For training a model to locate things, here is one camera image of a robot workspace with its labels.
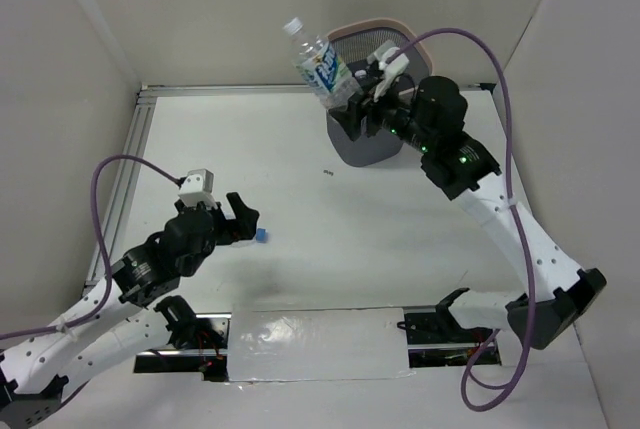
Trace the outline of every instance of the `gray container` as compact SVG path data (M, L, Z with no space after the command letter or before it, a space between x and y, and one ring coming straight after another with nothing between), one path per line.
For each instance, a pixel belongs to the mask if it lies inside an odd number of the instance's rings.
M327 35L336 52L342 56L353 74L367 67L367 57L386 41L402 47L415 35L402 23L393 19L371 19L336 29ZM421 44L406 53L409 74L416 84L433 74L429 54ZM400 90L411 89L406 78L400 79ZM364 167L395 156L402 149L402 141L387 131L374 137L361 137L351 141L340 125L327 113L327 134L340 158L350 166Z

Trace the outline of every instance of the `purple cable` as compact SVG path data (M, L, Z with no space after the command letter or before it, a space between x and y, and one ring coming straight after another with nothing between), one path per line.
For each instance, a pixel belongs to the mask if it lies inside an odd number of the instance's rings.
M391 56L386 62L387 64L393 62L400 54L403 54L408 49L423 41L431 36L436 36L438 34L458 34L460 36L466 37L467 39L471 39L478 46L482 48L482 50L489 56L491 59L491 63L496 70L498 75L498 81L500 83L500 87L502 88L502 95L504 98L504 110L505 110L505 125L506 125L506 139L507 139L507 148L506 148L506 156L505 156L505 185L507 192L507 199L513 200L513 180L512 180L512 167L511 167L511 159L513 156L513 114L511 111L511 99L509 97L509 89L507 88L507 81L504 76L504 71L502 67L500 67L500 62L498 62L498 58L493 53L493 51L487 46L481 39L479 39L474 34L465 31L464 29L458 29L455 27L443 27L441 29L435 29L433 31L425 32L424 34L416 37L412 41L409 41L407 44L402 46L400 50L398 50L393 56ZM533 329L536 320L536 288L535 288L535 274L533 270L533 261L531 259L531 250L529 249L529 242L527 241L527 235L524 231L524 227L522 226L522 221L520 220L520 214L518 213L518 209L516 206L511 206L511 214L513 215L513 220L516 225L516 229L518 230L518 236L520 237L520 243L522 244L522 252L524 253L524 261L527 268L527 291L529 295L529 304L527 307L527 328L525 330L524 339L522 341L522 353L520 354L520 359L518 360L518 364L516 365L516 369L511 377L511 380L505 384L500 385L491 385L484 383L477 379L471 370L473 366L478 361L482 353L487 349L487 347L495 340L498 335L498 330L493 331L491 336L484 341L478 350L469 358L469 362L467 363L467 367L464 370L462 375L462 381L460 386L460 392L462 394L462 400L465 405L476 412L484 412L494 407L498 406L502 403L507 397L511 395L513 390L518 385L520 378L524 374L525 369L527 368L527 361L529 360L529 353L531 352L531 343L533 340ZM492 401L483 404L483 405L475 405L473 404L467 395L467 382L468 379L471 378L474 382L476 382L481 387L485 389L492 390L501 390L502 392L496 396Z
M180 185L180 181L173 177L171 174L163 171L158 166L151 164L148 161L145 161L141 157L136 156L128 156L126 154L118 154L115 156L107 157L103 160L98 167L93 171L93 177L91 178L91 195L90 195L90 205L91 205L91 222L93 223L93 231L95 232L96 239L98 240L98 247L100 249L100 256L102 257L102 261L104 262L104 272L105 272L105 280L106 280L106 288L104 291L104 296L102 296L102 300L98 303L96 307L94 307L90 312L85 314L84 316L80 316L77 319L73 319L68 321L65 325L67 327L77 327L82 324L85 324L92 320L94 316L96 316L102 308L105 306L107 301L109 300L109 296L111 295L111 287L113 285L113 272L111 270L111 262L109 261L109 252L107 251L107 246L104 242L104 236L102 235L102 229L100 227L100 215L98 212L98 179L100 178L100 173L102 170L111 164L113 161L120 160L128 160L134 161L139 164L143 164L158 174L166 177L171 182L176 185ZM38 327L35 329L27 329L24 331L16 331L16 332L8 332L6 334L0 334L0 341L4 341L6 339L13 339L15 337L27 337L27 336L41 336L44 334L53 334L57 332L55 326L44 326Z

